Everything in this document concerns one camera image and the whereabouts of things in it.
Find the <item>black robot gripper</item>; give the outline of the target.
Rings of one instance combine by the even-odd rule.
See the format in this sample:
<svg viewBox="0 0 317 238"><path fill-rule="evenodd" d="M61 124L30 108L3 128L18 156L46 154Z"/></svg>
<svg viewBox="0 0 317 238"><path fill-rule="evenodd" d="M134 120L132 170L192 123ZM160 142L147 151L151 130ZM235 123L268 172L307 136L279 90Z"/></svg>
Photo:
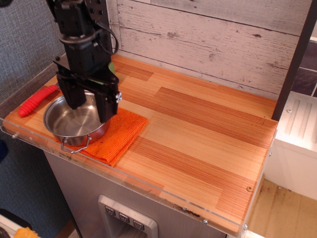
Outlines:
<svg viewBox="0 0 317 238"><path fill-rule="evenodd" d="M95 95L97 111L101 123L109 121L117 114L118 102L122 96L118 89L118 78L108 85L100 85L88 80L88 76L98 68L107 66L116 48L111 37L60 37L66 55L55 59L57 82L71 109L86 102L85 91Z"/></svg>

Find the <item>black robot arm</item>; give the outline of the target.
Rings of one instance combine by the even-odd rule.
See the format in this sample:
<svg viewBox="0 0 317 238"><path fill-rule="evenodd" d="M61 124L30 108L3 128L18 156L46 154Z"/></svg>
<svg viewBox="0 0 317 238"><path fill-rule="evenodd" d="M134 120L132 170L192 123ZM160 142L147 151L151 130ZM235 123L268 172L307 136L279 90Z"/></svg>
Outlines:
<svg viewBox="0 0 317 238"><path fill-rule="evenodd" d="M49 0L47 4L59 27L59 40L66 55L54 60L57 81L71 109L86 102L85 92L94 94L101 123L117 114L122 96L119 79L110 70L116 36L109 27L104 0Z"/></svg>

